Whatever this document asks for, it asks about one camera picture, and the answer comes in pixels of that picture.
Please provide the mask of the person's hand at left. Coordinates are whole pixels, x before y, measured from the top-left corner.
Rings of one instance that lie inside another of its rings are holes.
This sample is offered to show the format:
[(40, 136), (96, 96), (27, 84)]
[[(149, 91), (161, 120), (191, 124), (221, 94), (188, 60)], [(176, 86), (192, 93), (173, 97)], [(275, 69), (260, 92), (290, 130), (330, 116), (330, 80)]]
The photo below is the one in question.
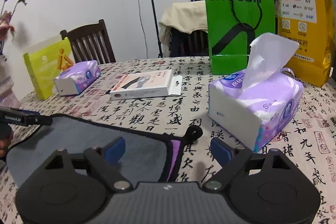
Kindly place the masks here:
[(1, 123), (0, 133), (0, 157), (5, 157), (8, 152), (9, 145), (13, 139), (14, 133), (12, 128), (5, 123)]

